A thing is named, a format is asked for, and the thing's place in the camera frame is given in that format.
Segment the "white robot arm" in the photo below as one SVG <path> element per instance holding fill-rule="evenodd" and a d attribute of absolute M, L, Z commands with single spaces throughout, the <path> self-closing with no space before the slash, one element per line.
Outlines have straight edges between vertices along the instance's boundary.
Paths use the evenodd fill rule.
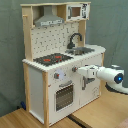
<path fill-rule="evenodd" d="M 128 88 L 122 86 L 124 71 L 118 70 L 117 65 L 113 65 L 111 68 L 106 68 L 99 65 L 89 65 L 78 68 L 77 72 L 80 75 L 84 76 L 86 79 L 98 78 L 100 80 L 103 80 L 110 88 L 114 89 L 117 92 L 128 95 Z"/>

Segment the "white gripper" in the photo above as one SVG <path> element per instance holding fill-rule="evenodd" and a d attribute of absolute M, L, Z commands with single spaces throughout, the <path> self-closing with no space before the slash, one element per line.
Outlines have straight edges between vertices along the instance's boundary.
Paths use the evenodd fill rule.
<path fill-rule="evenodd" d="M 85 78 L 95 78 L 98 67 L 95 65 L 89 65 L 85 67 L 80 67 L 77 69 L 77 72 L 84 76 Z"/>

